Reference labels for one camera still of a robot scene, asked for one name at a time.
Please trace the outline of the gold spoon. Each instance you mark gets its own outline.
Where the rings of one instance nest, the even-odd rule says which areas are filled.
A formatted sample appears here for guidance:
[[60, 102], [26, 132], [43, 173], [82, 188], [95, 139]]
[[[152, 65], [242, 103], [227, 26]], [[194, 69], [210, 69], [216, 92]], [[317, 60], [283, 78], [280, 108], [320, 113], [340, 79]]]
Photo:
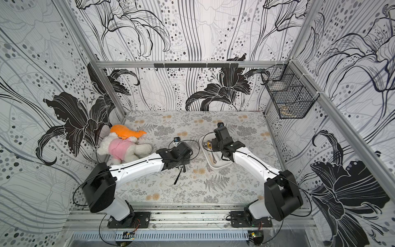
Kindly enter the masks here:
[[217, 163], [217, 160], [216, 160], [216, 158], [215, 158], [215, 156], [214, 156], [213, 147], [212, 147], [212, 142], [211, 142], [211, 141], [207, 141], [206, 144], [207, 144], [208, 149], [209, 149], [210, 152], [211, 152], [211, 156], [212, 156], [213, 163], [216, 164], [216, 163]]

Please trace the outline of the black long-handled spoon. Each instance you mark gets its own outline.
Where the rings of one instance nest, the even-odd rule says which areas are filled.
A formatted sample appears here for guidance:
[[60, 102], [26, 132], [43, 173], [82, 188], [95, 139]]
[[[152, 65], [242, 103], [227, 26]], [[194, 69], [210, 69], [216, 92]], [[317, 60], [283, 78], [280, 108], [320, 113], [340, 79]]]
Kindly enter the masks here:
[[176, 178], [175, 181], [174, 181], [174, 185], [177, 185], [177, 182], [178, 182], [178, 180], [179, 180], [181, 174], [182, 174], [182, 173], [185, 173], [185, 172], [186, 172], [186, 168], [185, 168], [185, 166], [183, 166], [183, 167], [180, 169], [180, 172], [179, 172], [177, 178]]

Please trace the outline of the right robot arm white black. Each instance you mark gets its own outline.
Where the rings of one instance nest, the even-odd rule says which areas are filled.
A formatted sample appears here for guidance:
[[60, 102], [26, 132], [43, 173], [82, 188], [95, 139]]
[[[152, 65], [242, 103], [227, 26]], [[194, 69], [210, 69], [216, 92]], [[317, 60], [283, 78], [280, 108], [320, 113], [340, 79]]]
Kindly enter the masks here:
[[243, 167], [264, 187], [262, 200], [250, 203], [245, 208], [246, 217], [252, 221], [271, 217], [282, 221], [303, 206], [303, 199], [294, 175], [280, 171], [252, 154], [240, 141], [234, 141], [221, 122], [214, 129], [212, 150], [221, 152], [221, 158]]

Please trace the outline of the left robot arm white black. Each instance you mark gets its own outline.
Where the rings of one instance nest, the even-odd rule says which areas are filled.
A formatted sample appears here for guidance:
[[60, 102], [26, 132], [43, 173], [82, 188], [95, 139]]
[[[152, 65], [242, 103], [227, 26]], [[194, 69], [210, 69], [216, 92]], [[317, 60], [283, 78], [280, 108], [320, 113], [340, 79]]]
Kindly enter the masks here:
[[113, 166], [98, 164], [81, 186], [90, 212], [106, 213], [121, 223], [133, 219], [132, 206], [116, 196], [116, 190], [142, 176], [187, 165], [192, 155], [192, 148], [181, 142], [133, 162]]

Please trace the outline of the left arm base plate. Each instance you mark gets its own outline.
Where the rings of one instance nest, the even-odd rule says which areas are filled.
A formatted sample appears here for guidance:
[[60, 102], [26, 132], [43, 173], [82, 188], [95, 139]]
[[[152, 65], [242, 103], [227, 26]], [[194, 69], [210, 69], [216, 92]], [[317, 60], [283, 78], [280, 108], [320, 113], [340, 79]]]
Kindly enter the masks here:
[[148, 228], [150, 218], [150, 212], [133, 212], [120, 221], [111, 216], [108, 228]]

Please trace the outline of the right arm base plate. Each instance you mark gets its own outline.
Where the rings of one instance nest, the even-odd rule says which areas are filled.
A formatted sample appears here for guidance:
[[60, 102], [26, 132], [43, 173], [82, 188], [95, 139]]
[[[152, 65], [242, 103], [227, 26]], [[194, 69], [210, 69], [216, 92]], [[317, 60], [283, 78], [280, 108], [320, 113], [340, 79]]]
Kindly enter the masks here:
[[233, 228], [269, 228], [273, 226], [270, 217], [255, 219], [250, 213], [243, 211], [231, 211], [226, 217], [226, 220], [230, 221]]

